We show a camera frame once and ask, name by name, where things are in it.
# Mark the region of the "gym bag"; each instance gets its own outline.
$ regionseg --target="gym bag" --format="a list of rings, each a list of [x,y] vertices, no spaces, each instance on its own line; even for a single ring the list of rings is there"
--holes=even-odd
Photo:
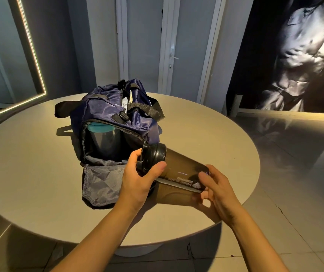
[[[159,142],[157,122],[164,118],[158,101],[147,96],[138,79],[96,87],[80,101],[60,102],[55,105],[55,116],[70,116],[84,166],[83,201],[92,208],[108,208],[117,201],[130,153],[141,148],[144,141]],[[120,144],[102,145],[111,146],[117,157],[103,159],[103,153],[93,141],[93,132],[89,131],[99,128],[95,125],[119,133]]]

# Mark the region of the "white tabletop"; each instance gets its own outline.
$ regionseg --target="white tabletop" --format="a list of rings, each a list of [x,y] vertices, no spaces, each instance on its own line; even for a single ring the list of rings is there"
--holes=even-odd
[[[108,214],[82,201],[82,171],[70,136],[56,130],[69,118],[55,118],[54,106],[80,100],[63,97],[28,108],[0,124],[0,215],[33,233],[79,243]],[[213,164],[230,180],[241,203],[253,192],[260,173],[250,137],[222,114],[203,105],[160,94],[166,118],[160,141],[203,164]],[[148,199],[122,246],[160,243],[214,225],[218,217],[205,201],[193,207],[191,192],[160,185]]]

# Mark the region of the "bag handle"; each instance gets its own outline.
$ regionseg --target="bag handle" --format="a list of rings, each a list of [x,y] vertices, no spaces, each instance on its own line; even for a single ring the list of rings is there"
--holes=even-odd
[[[162,111],[162,108],[159,104],[159,102],[146,95],[146,97],[148,98],[148,100],[151,102],[151,105],[146,105],[146,104],[143,104],[143,103],[130,103],[127,105],[127,113],[132,110],[132,109],[140,109],[142,110],[146,115],[148,115],[149,117],[153,118],[155,121],[160,121],[162,119],[165,118],[164,114],[163,114],[163,111]]]
[[[94,94],[91,97],[101,97],[109,100],[106,95],[102,94]],[[57,118],[66,118],[70,115],[70,113],[76,109],[79,105],[81,105],[86,100],[79,101],[62,101],[55,105],[55,117]]]

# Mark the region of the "table base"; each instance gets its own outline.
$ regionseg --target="table base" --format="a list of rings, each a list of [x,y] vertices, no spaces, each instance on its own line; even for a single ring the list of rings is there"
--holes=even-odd
[[[121,257],[139,257],[147,255],[150,252],[155,251],[163,243],[147,245],[147,246],[135,246],[135,247],[122,247],[118,248],[114,254]]]

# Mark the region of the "illuminated mirror frame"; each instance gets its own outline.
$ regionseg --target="illuminated mirror frame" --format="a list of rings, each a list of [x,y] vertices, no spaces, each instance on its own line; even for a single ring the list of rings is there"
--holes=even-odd
[[[14,105],[11,105],[10,107],[1,110],[0,115],[5,114],[6,112],[8,112],[10,110],[15,110],[17,107],[26,105],[26,104],[28,104],[28,103],[36,100],[36,99],[40,99],[43,96],[46,96],[45,84],[44,84],[42,74],[41,74],[41,71],[40,71],[40,66],[39,66],[39,63],[38,63],[38,60],[37,60],[37,56],[36,56],[36,52],[35,52],[35,49],[34,49],[34,44],[32,42],[31,34],[30,34],[29,29],[28,29],[28,24],[27,24],[27,20],[26,20],[26,16],[25,16],[24,7],[22,5],[22,1],[21,0],[8,0],[8,2],[9,2],[9,5],[10,5],[11,12],[13,14],[16,26],[17,26],[18,23],[17,23],[17,19],[15,18],[15,16],[16,17],[18,16],[20,18],[20,25],[22,25],[22,29],[25,32],[26,41],[28,43],[28,47],[30,48],[29,52],[31,52],[31,56],[33,58],[33,63],[34,63],[34,66],[36,67],[35,76],[37,76],[37,78],[38,78],[37,81],[38,81],[39,84],[35,84],[36,92],[38,93],[38,95],[36,95],[34,97],[31,97],[31,98],[29,98],[27,100],[24,100],[22,102],[16,103]],[[15,7],[15,10],[17,8],[17,12],[19,13],[19,15],[14,14],[15,11],[13,10],[12,6]]]

